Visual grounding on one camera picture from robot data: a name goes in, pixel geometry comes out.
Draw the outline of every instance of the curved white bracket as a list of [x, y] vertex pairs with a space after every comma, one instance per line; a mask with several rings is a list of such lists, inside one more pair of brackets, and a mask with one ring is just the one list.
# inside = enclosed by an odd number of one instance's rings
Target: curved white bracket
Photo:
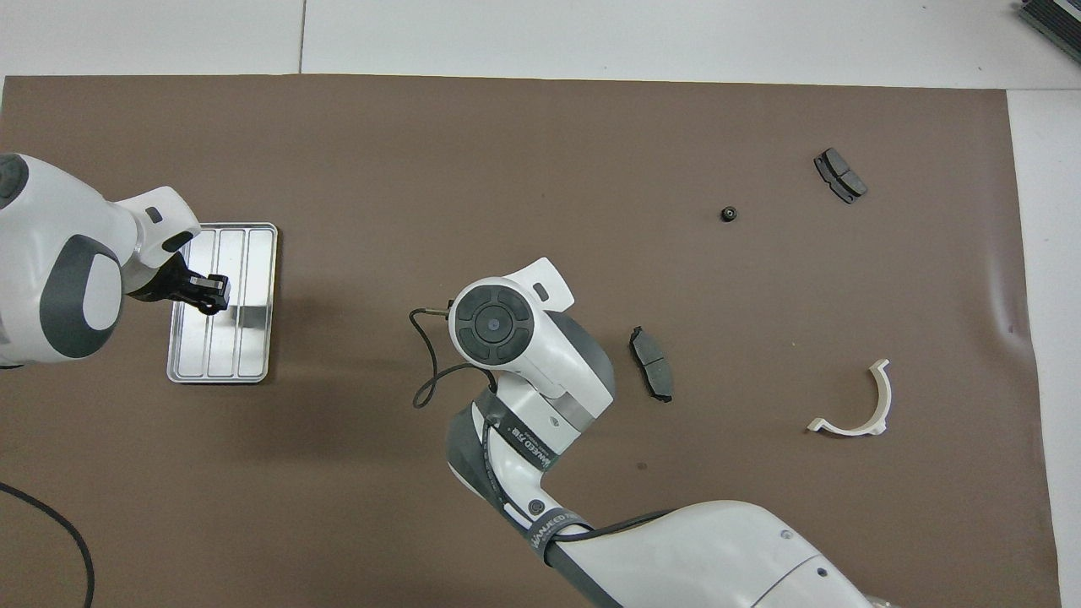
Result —
[[885, 366], [890, 365], [890, 359], [879, 359], [870, 367], [871, 375], [879, 387], [879, 404], [875, 408], [875, 414], [864, 424], [849, 431], [833, 426], [824, 418], [816, 418], [811, 421], [808, 428], [811, 431], [826, 429], [837, 435], [856, 437], [858, 435], [881, 435], [885, 431], [885, 417], [890, 413], [890, 404], [893, 401], [893, 389], [890, 387], [890, 379], [885, 375]]

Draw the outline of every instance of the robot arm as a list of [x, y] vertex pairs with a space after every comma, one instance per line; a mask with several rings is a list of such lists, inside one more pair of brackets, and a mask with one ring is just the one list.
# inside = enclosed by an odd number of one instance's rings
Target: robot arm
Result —
[[125, 293], [225, 309], [228, 280], [177, 253], [197, 234], [172, 188], [112, 203], [48, 162], [0, 155], [0, 367], [94, 354]]
[[499, 370], [451, 422], [448, 462], [548, 566], [597, 606], [870, 608], [768, 511], [716, 501], [602, 530], [542, 488], [544, 474], [615, 397], [612, 364], [562, 313], [574, 302], [546, 259], [466, 287], [450, 312], [455, 348]]

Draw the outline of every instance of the black power cable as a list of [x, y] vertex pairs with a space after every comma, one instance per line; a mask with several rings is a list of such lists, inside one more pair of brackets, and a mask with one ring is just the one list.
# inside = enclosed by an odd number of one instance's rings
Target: black power cable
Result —
[[589, 539], [596, 539], [597, 537], [603, 537], [604, 534], [611, 534], [614, 532], [622, 532], [624, 530], [633, 528], [636, 526], [641, 526], [642, 524], [648, 524], [664, 517], [675, 511], [669, 508], [666, 511], [654, 511], [653, 513], [646, 513], [645, 515], [639, 515], [638, 517], [631, 517], [626, 521], [620, 521], [618, 524], [612, 524], [611, 526], [605, 526], [603, 528], [597, 528], [596, 530], [589, 530], [588, 532], [580, 532], [577, 534], [561, 534], [555, 538], [556, 541], [563, 542], [575, 542], [575, 541], [587, 541]]
[[90, 608], [91, 603], [94, 600], [94, 563], [90, 559], [90, 547], [86, 546], [86, 541], [82, 540], [82, 534], [79, 533], [79, 530], [66, 517], [57, 513], [55, 508], [18, 488], [12, 488], [0, 481], [0, 491], [11, 494], [44, 513], [71, 534], [71, 538], [75, 539], [75, 544], [79, 546], [79, 553], [82, 555], [82, 565], [86, 569], [86, 597], [83, 599], [82, 606], [83, 608]]
[[[413, 407], [416, 409], [421, 409], [427, 406], [429, 402], [431, 402], [431, 398], [436, 396], [436, 383], [438, 383], [440, 379], [442, 379], [445, 375], [452, 374], [458, 370], [473, 368], [478, 371], [483, 372], [484, 375], [488, 376], [488, 387], [493, 393], [495, 393], [496, 391], [495, 375], [493, 375], [490, 370], [479, 368], [472, 364], [459, 364], [446, 368], [443, 371], [439, 371], [439, 361], [437, 361], [436, 359], [436, 348], [431, 345], [431, 340], [428, 340], [428, 334], [425, 333], [424, 328], [421, 327], [421, 323], [416, 322], [416, 316], [433, 315], [437, 317], [446, 317], [449, 314], [450, 314], [449, 310], [437, 310], [435, 308], [416, 308], [410, 312], [409, 314], [409, 322], [413, 323], [413, 327], [416, 329], [416, 332], [421, 334], [421, 339], [424, 340], [424, 345], [427, 346], [428, 348], [428, 356], [431, 357], [431, 378], [429, 378], [427, 382], [422, 384], [421, 388], [418, 388], [416, 391], [416, 394], [413, 395]], [[421, 395], [424, 394], [425, 391], [427, 391], [428, 394], [427, 396], [424, 397], [424, 399], [422, 399]]]

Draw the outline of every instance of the metal tray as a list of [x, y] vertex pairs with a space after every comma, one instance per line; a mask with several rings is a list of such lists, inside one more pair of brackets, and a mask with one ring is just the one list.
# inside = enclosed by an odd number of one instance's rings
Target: metal tray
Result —
[[165, 373], [185, 384], [252, 384], [266, 378], [278, 262], [278, 228], [267, 223], [202, 224], [181, 250], [188, 267], [229, 277], [229, 307], [208, 317], [176, 302]]

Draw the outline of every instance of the brown mat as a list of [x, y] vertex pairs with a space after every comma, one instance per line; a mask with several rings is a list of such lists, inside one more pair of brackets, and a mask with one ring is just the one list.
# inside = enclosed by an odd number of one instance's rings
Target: brown mat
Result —
[[[1059, 605], [1001, 91], [9, 78], [3, 102], [0, 149], [282, 234], [262, 385], [170, 383], [169, 306], [134, 301], [95, 357], [0, 379], [0, 479], [83, 531], [101, 606], [584, 606], [448, 471], [480, 375], [409, 406], [406, 313], [540, 255], [619, 391], [548, 476], [563, 504], [606, 525], [745, 500], [905, 608]], [[829, 146], [855, 204], [814, 170]], [[863, 422], [883, 357], [884, 435], [803, 432]], [[0, 604], [77, 605], [75, 546], [5, 497], [0, 565]]]

